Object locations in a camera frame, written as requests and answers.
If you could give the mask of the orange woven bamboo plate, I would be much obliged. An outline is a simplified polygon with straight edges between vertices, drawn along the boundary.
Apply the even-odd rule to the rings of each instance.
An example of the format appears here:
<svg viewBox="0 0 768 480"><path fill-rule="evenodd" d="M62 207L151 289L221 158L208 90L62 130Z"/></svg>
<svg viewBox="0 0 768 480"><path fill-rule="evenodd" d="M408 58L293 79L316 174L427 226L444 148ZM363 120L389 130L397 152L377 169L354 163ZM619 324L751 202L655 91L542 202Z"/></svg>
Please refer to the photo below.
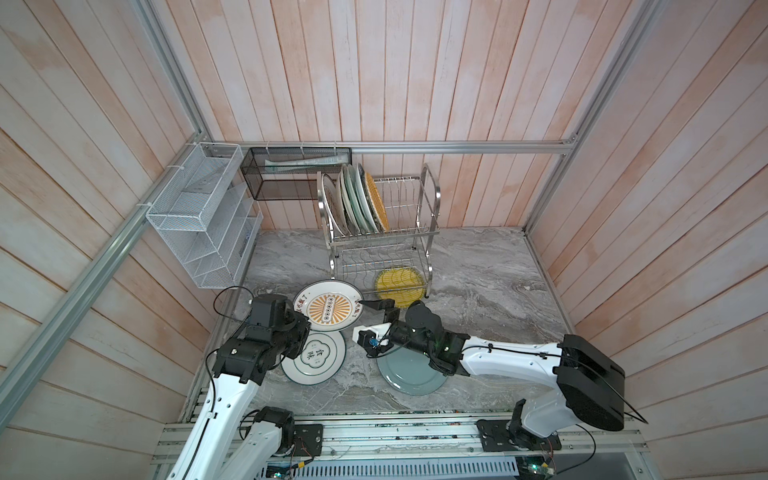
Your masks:
<svg viewBox="0 0 768 480"><path fill-rule="evenodd" d="M379 193L379 190L375 184L375 181L372 175L368 172L365 173L365 181L366 181L366 186L368 187L368 194L369 194L371 203L373 205L376 218L378 219L379 224L381 225L381 230L383 232L387 232L390 230L390 224L389 224L388 216L386 213L386 209L385 209L381 194Z"/></svg>

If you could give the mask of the white plate green clover outline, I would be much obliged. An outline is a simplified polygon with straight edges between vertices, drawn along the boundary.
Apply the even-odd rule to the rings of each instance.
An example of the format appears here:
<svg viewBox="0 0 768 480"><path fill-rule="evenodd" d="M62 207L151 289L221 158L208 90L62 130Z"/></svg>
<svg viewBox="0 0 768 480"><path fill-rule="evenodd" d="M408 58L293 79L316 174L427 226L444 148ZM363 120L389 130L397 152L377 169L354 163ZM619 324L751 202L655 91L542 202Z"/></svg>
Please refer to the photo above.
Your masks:
<svg viewBox="0 0 768 480"><path fill-rule="evenodd" d="M291 381L312 386L331 379L342 367L346 345L339 331L312 332L299 356L281 362L283 373Z"/></svg>

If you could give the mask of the white plate dark lettered rim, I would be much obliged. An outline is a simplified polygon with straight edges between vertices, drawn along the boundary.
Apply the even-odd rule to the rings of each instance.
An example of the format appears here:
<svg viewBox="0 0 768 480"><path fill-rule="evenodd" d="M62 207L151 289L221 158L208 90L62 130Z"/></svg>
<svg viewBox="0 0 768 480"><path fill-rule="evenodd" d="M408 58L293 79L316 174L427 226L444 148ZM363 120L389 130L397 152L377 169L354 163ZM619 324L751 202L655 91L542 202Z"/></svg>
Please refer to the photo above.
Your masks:
<svg viewBox="0 0 768 480"><path fill-rule="evenodd" d="M372 203L372 199L371 199L371 196L370 196L370 192L369 192L369 189L368 189L368 186L367 186L367 181L366 181L366 176L365 176L366 172L365 172L363 166L360 163L358 163L356 165L356 167L357 167L357 174L358 174L358 177L359 177L360 182L361 182L361 188L362 188L362 192L363 192L364 201L365 201L366 207L368 209L369 217L370 217L370 224L372 225L373 231L375 233L380 233L381 232L381 227L380 227L380 224L378 222L377 216L375 214L375 209L374 209L374 206L373 206L373 203Z"/></svg>

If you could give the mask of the cream plate with red flowers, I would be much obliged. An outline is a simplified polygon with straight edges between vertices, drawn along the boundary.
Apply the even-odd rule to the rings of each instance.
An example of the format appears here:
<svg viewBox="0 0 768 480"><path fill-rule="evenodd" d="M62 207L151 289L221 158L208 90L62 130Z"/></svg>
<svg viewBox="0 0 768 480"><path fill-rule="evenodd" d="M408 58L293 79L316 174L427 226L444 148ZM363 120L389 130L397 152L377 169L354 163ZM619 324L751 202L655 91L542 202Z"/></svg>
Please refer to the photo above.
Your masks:
<svg viewBox="0 0 768 480"><path fill-rule="evenodd" d="M348 231L347 236L353 236L356 233L356 226L353 222L354 218L349 216L349 211L347 209L347 197L345 192L343 173L344 173L344 169L341 169L338 175L338 179L336 181L337 192L338 192L340 208L342 211L341 216L345 221L346 229Z"/></svg>

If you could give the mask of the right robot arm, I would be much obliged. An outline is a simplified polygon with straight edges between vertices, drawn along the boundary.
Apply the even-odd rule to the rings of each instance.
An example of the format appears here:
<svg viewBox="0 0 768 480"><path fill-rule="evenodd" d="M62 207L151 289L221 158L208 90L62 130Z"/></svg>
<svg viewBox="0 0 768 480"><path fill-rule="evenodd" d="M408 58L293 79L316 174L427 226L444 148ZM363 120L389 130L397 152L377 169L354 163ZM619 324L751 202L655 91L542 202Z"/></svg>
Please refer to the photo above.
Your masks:
<svg viewBox="0 0 768 480"><path fill-rule="evenodd" d="M617 432L627 418L646 420L624 396L624 370L579 335L548 344L498 342L446 329L422 301L405 311L391 299L365 305L383 311L385 318L353 331L370 358L402 347L425 356L429 367L444 376L501 376L547 387L536 399L517 401L508 422L478 422L486 451L556 447L564 428L587 424Z"/></svg>

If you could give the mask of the white plate orange sunburst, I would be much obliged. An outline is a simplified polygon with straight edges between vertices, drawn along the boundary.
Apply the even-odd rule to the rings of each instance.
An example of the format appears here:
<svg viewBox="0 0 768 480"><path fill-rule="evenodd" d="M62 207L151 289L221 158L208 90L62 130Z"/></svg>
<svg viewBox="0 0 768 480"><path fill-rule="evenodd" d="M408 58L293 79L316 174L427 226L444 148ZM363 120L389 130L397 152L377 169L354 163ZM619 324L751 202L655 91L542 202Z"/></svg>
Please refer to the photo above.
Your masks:
<svg viewBox="0 0 768 480"><path fill-rule="evenodd" d="M346 220L343 209L340 206L338 190L332 178L328 174L319 176L319 192L322 194L322 204L328 216L330 229L335 237L347 234Z"/></svg>

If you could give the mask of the light green flower plate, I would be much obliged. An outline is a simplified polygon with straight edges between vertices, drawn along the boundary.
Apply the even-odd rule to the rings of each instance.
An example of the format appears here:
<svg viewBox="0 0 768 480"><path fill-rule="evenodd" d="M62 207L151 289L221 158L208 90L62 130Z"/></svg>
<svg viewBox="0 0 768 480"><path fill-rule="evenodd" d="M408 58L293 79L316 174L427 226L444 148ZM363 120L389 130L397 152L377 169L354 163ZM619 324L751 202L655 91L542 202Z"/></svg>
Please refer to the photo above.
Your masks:
<svg viewBox="0 0 768 480"><path fill-rule="evenodd" d="M352 171L350 170L350 165L345 165L343 167L343 174L344 174L345 187L347 191L347 197L350 201L352 215L354 216L355 221L358 225L358 230L361 234L370 234L373 232L373 230L371 229L358 203L357 192L355 190L355 184L351 176Z"/></svg>

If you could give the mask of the stainless steel dish rack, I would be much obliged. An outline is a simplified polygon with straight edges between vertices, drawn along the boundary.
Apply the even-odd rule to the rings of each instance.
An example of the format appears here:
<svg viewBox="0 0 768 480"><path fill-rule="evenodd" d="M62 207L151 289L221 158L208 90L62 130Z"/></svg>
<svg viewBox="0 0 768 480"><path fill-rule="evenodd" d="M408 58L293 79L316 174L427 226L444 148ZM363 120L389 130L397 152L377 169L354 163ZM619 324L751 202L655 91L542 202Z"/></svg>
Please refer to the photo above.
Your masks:
<svg viewBox="0 0 768 480"><path fill-rule="evenodd" d="M349 164L357 192L358 203L371 229L357 164ZM357 287L368 298L379 298L375 280L380 272L395 267L414 267L426 282L426 297L431 293L433 266L430 253L435 236L439 233L438 217L441 208L441 189L438 178L429 165L424 164L417 174L373 177L381 194L390 230L361 234L352 215L347 197L349 216L353 217L356 233L335 237L322 204L317 180L317 205L320 225L328 250L330 277Z"/></svg>

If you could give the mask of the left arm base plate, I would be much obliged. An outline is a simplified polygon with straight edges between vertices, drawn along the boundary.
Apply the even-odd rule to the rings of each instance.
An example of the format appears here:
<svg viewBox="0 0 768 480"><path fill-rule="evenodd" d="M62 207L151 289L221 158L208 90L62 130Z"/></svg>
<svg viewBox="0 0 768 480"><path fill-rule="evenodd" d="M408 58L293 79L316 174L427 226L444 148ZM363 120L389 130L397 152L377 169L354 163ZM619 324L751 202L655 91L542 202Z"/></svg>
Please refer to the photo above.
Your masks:
<svg viewBox="0 0 768 480"><path fill-rule="evenodd" d="M320 456L323 433L324 426L319 423L286 425L282 428L281 442L276 455Z"/></svg>

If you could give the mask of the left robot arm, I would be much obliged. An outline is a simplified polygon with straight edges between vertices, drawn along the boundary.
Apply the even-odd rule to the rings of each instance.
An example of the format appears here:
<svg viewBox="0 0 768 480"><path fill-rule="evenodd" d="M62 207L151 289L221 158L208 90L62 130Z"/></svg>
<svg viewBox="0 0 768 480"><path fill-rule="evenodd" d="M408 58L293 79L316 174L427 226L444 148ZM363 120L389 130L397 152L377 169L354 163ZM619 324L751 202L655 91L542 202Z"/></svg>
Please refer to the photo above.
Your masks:
<svg viewBox="0 0 768 480"><path fill-rule="evenodd" d="M293 413L261 407L237 450L226 454L266 375L302 353L311 324L283 295L252 299L250 313L215 352L209 390L200 415L168 477L253 479L275 454L294 445Z"/></svg>

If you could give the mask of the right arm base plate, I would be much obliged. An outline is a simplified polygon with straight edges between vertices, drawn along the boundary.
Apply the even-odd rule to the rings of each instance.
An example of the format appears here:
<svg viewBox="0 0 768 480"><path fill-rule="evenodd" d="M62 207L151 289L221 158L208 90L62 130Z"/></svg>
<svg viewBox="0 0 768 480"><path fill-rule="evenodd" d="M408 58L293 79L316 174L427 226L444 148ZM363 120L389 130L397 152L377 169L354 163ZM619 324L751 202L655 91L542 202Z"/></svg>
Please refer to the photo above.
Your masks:
<svg viewBox="0 0 768 480"><path fill-rule="evenodd" d="M480 419L475 423L484 452L543 451L562 449L557 433L546 438L536 437L512 421Z"/></svg>

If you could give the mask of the grey blue round plate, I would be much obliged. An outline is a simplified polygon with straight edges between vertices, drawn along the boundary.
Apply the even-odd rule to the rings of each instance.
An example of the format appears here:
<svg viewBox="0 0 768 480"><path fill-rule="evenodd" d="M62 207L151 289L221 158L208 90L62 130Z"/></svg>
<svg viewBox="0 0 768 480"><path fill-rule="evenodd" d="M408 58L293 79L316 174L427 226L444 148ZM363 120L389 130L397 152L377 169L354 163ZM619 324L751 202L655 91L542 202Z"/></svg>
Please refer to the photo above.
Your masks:
<svg viewBox="0 0 768 480"><path fill-rule="evenodd" d="M377 366L393 389L411 396L434 393L447 380L446 376L429 366L427 356L408 349L379 357Z"/></svg>

